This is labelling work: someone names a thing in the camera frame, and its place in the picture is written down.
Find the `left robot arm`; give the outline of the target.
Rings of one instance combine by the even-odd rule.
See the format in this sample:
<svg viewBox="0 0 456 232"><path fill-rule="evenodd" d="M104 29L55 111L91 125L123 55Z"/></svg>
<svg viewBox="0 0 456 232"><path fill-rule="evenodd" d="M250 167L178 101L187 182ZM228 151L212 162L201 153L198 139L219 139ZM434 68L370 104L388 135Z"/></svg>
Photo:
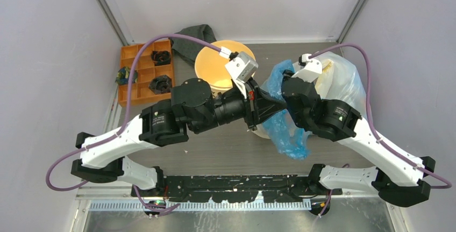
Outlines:
<svg viewBox="0 0 456 232"><path fill-rule="evenodd" d="M214 95L207 82L192 78L173 87L170 94L169 99L143 109L124 128L100 136L78 134L76 145L81 154L72 162L71 174L98 184L128 182L159 196L165 189L162 171L132 161L130 154L183 143L189 139L188 131L199 134L239 119L255 130L286 108L253 79L243 91L233 87Z"/></svg>

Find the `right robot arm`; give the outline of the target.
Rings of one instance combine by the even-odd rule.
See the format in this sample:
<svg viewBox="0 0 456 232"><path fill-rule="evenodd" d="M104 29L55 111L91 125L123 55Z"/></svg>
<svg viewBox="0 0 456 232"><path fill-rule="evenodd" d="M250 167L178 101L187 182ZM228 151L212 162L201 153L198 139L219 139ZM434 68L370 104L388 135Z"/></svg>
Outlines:
<svg viewBox="0 0 456 232"><path fill-rule="evenodd" d="M289 71L283 73L281 94L297 127L346 146L373 164L369 168L314 164L307 179L311 193L353 189L377 193L382 200L399 207L429 199L431 186L423 180L425 173L378 143L367 120L349 104L322 99L312 83L291 77Z"/></svg>

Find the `blue trash bag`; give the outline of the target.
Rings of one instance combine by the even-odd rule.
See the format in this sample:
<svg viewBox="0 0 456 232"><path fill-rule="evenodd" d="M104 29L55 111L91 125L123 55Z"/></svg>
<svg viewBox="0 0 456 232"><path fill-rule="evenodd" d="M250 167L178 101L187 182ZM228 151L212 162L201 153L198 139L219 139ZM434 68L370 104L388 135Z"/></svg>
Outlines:
<svg viewBox="0 0 456 232"><path fill-rule="evenodd" d="M281 84L284 71L294 71L291 60L284 60L276 64L269 77L261 85L262 90L282 102L284 99L282 97ZM274 114L263 122L262 126L278 153L297 160L304 160L309 155L307 140L310 133L295 125L288 110L281 110Z"/></svg>

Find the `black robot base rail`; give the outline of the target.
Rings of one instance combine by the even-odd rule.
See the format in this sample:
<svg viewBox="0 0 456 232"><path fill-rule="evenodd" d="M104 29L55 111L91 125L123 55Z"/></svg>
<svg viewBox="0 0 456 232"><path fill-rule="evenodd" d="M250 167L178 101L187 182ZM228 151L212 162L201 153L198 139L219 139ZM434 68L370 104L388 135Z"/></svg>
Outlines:
<svg viewBox="0 0 456 232"><path fill-rule="evenodd" d="M139 190L142 197L159 197L171 202L251 203L262 195L266 203L300 202L328 196L329 189L307 176L297 174L257 175L168 175L159 170L156 188Z"/></svg>

